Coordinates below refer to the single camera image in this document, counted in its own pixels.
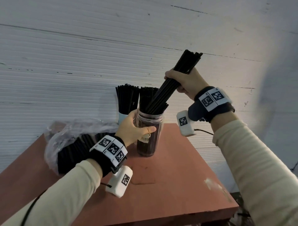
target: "person's right hand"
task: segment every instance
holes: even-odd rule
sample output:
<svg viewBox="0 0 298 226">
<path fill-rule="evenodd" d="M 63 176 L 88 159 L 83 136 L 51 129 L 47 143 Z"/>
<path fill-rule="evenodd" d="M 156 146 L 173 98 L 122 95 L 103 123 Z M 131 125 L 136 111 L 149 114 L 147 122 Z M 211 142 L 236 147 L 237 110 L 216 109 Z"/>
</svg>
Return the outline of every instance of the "person's right hand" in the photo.
<svg viewBox="0 0 298 226">
<path fill-rule="evenodd" d="M 209 86 L 196 68 L 193 68 L 189 75 L 174 70 L 167 71 L 164 79 L 167 78 L 173 78 L 179 82 L 181 86 L 177 88 L 177 91 L 179 93 L 185 93 L 192 100 L 194 100 L 198 92 Z"/>
</svg>

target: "barcode label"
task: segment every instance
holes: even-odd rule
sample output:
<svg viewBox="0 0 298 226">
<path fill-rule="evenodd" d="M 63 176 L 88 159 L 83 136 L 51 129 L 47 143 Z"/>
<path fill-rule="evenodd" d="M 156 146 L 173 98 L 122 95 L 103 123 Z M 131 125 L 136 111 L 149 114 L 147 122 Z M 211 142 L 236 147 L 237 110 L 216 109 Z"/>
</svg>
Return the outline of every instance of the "barcode label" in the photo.
<svg viewBox="0 0 298 226">
<path fill-rule="evenodd" d="M 139 139 L 139 141 L 148 144 L 150 136 L 151 134 L 145 134 Z"/>
</svg>

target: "jar neck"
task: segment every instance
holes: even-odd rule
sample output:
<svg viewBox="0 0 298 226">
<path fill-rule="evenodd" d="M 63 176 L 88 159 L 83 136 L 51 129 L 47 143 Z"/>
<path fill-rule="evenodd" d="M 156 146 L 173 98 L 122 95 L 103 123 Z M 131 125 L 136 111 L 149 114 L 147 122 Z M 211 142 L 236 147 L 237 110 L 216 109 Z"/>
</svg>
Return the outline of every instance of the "jar neck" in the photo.
<svg viewBox="0 0 298 226">
<path fill-rule="evenodd" d="M 162 121 L 163 114 L 157 114 L 157 115 L 145 114 L 139 110 L 138 116 L 139 118 L 143 119 L 146 122 L 158 123 Z"/>
</svg>

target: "qr code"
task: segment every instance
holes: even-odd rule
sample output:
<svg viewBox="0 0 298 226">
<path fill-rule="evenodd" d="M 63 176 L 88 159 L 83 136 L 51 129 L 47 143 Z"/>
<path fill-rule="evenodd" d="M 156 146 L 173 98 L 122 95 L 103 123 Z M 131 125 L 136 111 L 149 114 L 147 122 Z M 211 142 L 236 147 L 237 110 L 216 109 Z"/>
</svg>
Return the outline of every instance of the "qr code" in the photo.
<svg viewBox="0 0 298 226">
<path fill-rule="evenodd" d="M 212 100 L 212 98 L 208 95 L 206 96 L 204 99 L 202 99 L 202 104 L 205 106 L 205 107 L 208 107 L 210 104 L 212 104 L 214 101 Z"/>
<path fill-rule="evenodd" d="M 113 155 L 115 155 L 117 153 L 117 151 L 119 151 L 119 147 L 112 143 L 108 148 L 107 148 L 107 151 L 111 152 Z"/>
<path fill-rule="evenodd" d="M 179 123 L 180 123 L 180 126 L 186 125 L 187 124 L 186 116 L 184 116 L 183 118 L 180 118 Z"/>
<path fill-rule="evenodd" d="M 115 156 L 118 162 L 120 162 L 124 157 L 124 154 L 122 151 L 119 151 L 119 153 Z"/>
<path fill-rule="evenodd" d="M 106 146 L 108 146 L 111 142 L 112 142 L 112 141 L 110 141 L 110 140 L 104 138 L 104 139 L 103 139 L 102 141 L 100 141 L 98 144 L 101 145 L 101 146 L 103 146 L 103 147 L 106 147 Z"/>
<path fill-rule="evenodd" d="M 211 95 L 215 101 L 218 101 L 224 98 L 224 96 L 219 91 L 212 93 Z"/>
<path fill-rule="evenodd" d="M 127 186 L 129 179 L 130 179 L 130 177 L 127 176 L 126 174 L 124 174 L 124 177 L 123 177 L 121 183 L 123 183 L 125 186 Z"/>
</svg>

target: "sleeve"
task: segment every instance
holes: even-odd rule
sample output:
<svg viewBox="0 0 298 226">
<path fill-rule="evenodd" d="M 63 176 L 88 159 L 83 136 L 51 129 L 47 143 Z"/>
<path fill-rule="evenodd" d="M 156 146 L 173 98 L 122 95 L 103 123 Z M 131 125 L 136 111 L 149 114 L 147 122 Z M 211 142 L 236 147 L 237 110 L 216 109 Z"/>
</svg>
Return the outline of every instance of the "sleeve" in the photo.
<svg viewBox="0 0 298 226">
<path fill-rule="evenodd" d="M 298 179 L 241 120 L 213 137 L 257 226 L 297 225 Z"/>
<path fill-rule="evenodd" d="M 78 163 L 39 198 L 25 225 L 70 225 L 100 185 L 100 179 L 91 163 L 88 161 Z M 21 225 L 32 202 L 15 213 L 2 226 Z"/>
</svg>

